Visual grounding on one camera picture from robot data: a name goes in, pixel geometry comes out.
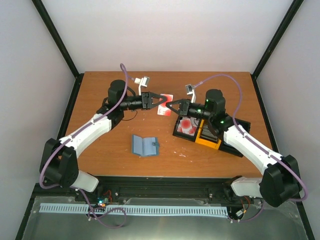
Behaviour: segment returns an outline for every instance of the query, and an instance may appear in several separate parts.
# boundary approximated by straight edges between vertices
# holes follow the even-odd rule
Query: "wooden table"
[[[172,94],[173,100],[187,98],[186,84],[196,84],[218,72],[130,72],[133,77],[150,77],[145,92]],[[265,122],[249,72],[225,72],[240,84],[243,100],[237,118],[251,122],[250,133],[271,147]],[[108,95],[110,83],[124,79],[122,72],[86,72],[83,77],[67,134],[87,122]],[[138,92],[131,80],[129,86]],[[226,99],[226,111],[233,114],[238,100],[237,86],[227,77],[217,77],[196,89],[196,102],[204,103],[208,89],[220,89]],[[126,111],[124,119],[134,116]],[[222,178],[242,175],[258,177],[259,171],[245,157],[237,157],[172,135],[177,115],[157,115],[157,108],[138,111],[135,119],[122,121],[101,136],[78,158],[79,169],[96,176],[198,177]],[[159,156],[139,157],[132,154],[132,134],[158,137]]]

